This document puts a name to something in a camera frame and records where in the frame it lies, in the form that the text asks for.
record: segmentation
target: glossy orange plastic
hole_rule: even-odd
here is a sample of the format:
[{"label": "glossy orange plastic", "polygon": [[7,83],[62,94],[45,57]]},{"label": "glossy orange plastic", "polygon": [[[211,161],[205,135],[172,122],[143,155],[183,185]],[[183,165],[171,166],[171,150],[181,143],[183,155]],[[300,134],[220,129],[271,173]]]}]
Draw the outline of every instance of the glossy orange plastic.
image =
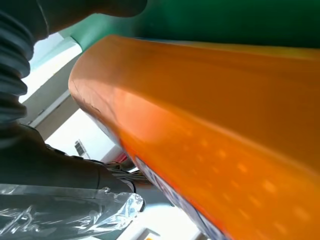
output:
[{"label": "glossy orange plastic", "polygon": [[69,86],[235,240],[320,236],[320,52],[196,46],[109,36]]}]

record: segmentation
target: black corrugated hose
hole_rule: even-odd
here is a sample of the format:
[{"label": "black corrugated hose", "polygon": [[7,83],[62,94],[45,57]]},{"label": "black corrugated hose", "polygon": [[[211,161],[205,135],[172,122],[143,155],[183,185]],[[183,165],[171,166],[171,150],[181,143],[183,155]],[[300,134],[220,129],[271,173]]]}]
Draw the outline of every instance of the black corrugated hose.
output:
[{"label": "black corrugated hose", "polygon": [[102,164],[47,148],[35,129],[21,125],[27,92],[21,78],[36,41],[92,13],[131,17],[146,0],[10,0],[0,2],[0,184],[40,185],[130,192]]}]

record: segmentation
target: clear plastic wrap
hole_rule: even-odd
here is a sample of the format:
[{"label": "clear plastic wrap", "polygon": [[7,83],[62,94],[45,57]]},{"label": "clear plastic wrap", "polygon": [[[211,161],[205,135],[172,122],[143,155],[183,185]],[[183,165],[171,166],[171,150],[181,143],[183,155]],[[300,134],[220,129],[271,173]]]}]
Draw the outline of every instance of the clear plastic wrap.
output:
[{"label": "clear plastic wrap", "polygon": [[0,240],[68,240],[127,227],[143,207],[138,194],[0,184]]}]

